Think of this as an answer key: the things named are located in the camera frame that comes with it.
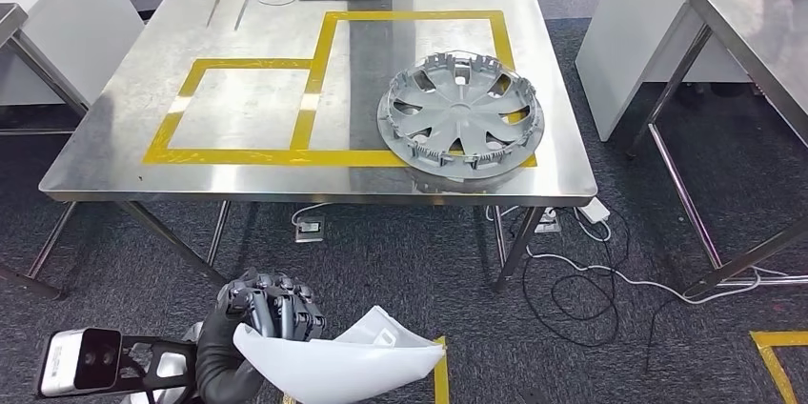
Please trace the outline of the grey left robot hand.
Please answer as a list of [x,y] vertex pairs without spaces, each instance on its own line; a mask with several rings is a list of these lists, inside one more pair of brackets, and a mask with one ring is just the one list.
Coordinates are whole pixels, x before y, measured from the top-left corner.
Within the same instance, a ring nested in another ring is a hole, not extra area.
[[195,382],[204,403],[248,403],[265,382],[233,343],[241,324],[262,337],[310,341],[323,334],[327,319],[308,285],[284,273],[248,268],[221,288],[201,325]]

